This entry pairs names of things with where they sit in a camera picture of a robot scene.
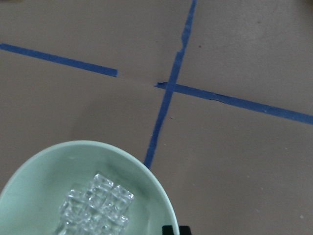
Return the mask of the green bowl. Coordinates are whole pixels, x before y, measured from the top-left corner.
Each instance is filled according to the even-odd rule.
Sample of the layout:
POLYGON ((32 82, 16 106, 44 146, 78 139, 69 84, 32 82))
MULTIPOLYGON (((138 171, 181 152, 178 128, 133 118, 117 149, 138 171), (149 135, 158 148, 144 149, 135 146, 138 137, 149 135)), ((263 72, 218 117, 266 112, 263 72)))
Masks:
POLYGON ((96 141, 60 143, 27 160, 1 192, 1 234, 53 234, 65 195, 97 173, 134 194, 126 234, 160 235, 166 225, 179 234, 172 204, 154 174, 124 150, 96 141))

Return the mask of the ice cubes in green bowl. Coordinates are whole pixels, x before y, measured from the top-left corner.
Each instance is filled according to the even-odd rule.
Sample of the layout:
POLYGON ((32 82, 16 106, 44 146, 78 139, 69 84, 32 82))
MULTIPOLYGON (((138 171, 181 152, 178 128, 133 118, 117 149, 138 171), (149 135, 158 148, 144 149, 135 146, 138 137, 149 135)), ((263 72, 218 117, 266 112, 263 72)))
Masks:
POLYGON ((129 224, 125 213, 134 194, 101 174, 87 186, 75 185, 59 207, 55 235, 122 235, 129 224))

